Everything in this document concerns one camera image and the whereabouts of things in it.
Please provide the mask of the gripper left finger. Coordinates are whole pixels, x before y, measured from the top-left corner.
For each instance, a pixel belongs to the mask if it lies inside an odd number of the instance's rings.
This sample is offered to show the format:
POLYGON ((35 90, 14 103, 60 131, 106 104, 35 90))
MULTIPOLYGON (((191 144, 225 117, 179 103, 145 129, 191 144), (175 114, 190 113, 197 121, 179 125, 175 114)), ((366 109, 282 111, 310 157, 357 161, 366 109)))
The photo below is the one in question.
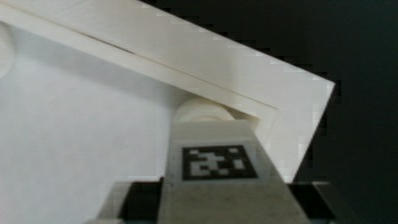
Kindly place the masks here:
POLYGON ((122 218, 119 217, 119 213, 129 185, 129 182, 113 183, 97 216, 87 221, 87 224, 124 224, 122 218))

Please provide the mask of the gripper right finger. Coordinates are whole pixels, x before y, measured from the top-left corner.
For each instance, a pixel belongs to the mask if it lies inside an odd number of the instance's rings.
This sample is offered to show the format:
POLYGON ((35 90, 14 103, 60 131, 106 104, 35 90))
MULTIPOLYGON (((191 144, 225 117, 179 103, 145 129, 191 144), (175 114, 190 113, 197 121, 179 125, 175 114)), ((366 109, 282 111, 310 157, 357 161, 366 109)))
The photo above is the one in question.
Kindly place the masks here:
POLYGON ((325 218, 325 222, 316 224, 355 224, 355 215, 332 185, 326 182, 316 182, 314 189, 332 213, 332 217, 325 218))

